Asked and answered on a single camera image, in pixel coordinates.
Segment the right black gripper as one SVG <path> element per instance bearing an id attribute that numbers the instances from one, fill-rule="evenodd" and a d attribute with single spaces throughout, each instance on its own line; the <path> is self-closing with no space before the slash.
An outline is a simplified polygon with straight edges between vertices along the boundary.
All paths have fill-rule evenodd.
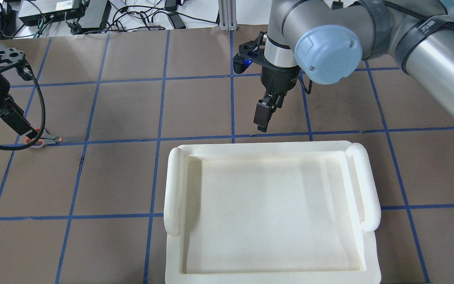
<path id="1" fill-rule="evenodd" d="M 285 99 L 285 94 L 293 89 L 298 81 L 301 68 L 299 66 L 289 68 L 270 68 L 262 67 L 260 80 L 265 88 L 266 95 L 273 95 L 273 102 L 270 99 L 260 99 L 257 102 L 254 124 L 257 125 L 258 131 L 266 133 L 268 123 L 272 113 L 281 108 Z"/>

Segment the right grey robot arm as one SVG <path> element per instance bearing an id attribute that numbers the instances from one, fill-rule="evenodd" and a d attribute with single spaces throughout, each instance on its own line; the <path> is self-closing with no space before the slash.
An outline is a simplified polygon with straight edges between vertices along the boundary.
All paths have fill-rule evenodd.
<path id="1" fill-rule="evenodd" d="M 322 0 L 274 0 L 267 32 L 240 45 L 236 72 L 262 66 L 266 89 L 254 122 L 265 132 L 270 117 L 304 71 L 312 83 L 348 77 L 360 61 L 389 54 L 454 117 L 454 2 L 356 0 L 329 7 Z"/>

